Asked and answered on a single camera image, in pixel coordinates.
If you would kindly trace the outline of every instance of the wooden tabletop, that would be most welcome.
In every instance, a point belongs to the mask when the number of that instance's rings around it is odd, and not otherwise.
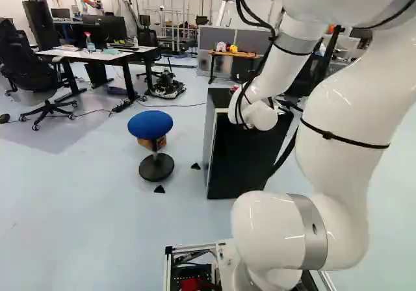
[[[245,52],[237,52],[237,53],[230,53],[230,52],[217,52],[213,49],[208,52],[210,55],[221,55],[221,56],[231,56],[231,57],[241,57],[241,58],[259,58],[259,55],[256,53],[245,53]]]

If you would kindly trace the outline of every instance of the yellow object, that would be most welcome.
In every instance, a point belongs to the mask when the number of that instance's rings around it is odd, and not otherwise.
[[[239,48],[238,48],[236,45],[231,45],[231,46],[229,47],[229,51],[230,51],[231,53],[237,53],[237,52],[239,51]]]

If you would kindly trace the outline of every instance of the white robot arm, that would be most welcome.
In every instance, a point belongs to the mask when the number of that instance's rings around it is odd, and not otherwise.
[[[300,53],[311,50],[327,24],[371,27],[374,38],[361,59],[307,100],[295,149],[315,187],[311,198],[249,192],[236,200],[231,223],[242,263],[235,290],[242,290],[241,277],[262,291],[288,290],[301,270],[342,270],[364,257],[369,180],[416,100],[415,0],[283,0],[283,6],[277,46],[241,102],[244,121],[260,130],[278,120],[263,99],[290,87],[307,59]],[[233,123],[242,123],[235,116],[239,93],[229,108]]]

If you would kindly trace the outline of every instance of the red object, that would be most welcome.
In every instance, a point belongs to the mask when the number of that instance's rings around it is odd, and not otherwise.
[[[185,279],[181,281],[182,291],[197,291],[199,290],[199,283],[195,278]]]

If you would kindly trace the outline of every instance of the floor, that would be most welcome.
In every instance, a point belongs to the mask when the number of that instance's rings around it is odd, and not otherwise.
[[[194,63],[194,60],[175,61]],[[82,64],[74,64],[79,77]],[[131,65],[131,73],[144,71]],[[231,236],[232,200],[208,201],[202,172],[207,77],[174,68],[187,92],[175,101],[150,99],[111,117],[99,111],[49,118],[39,132],[30,122],[0,125],[0,289],[7,291],[162,290],[164,247],[214,242]],[[122,70],[107,67],[114,85]],[[215,81],[213,86],[230,86]],[[135,89],[144,90],[136,81]],[[111,109],[120,100],[102,89],[80,98],[77,112]],[[174,119],[165,152],[175,160],[163,183],[144,182],[138,165],[149,151],[127,131],[129,119],[158,108]],[[1,113],[16,119],[27,111],[0,96]],[[416,235],[416,108],[406,116],[393,145],[374,174],[369,192],[372,242],[365,260],[352,270],[331,273],[339,291],[399,290],[411,283]],[[312,186],[291,155],[266,190],[310,194]]]

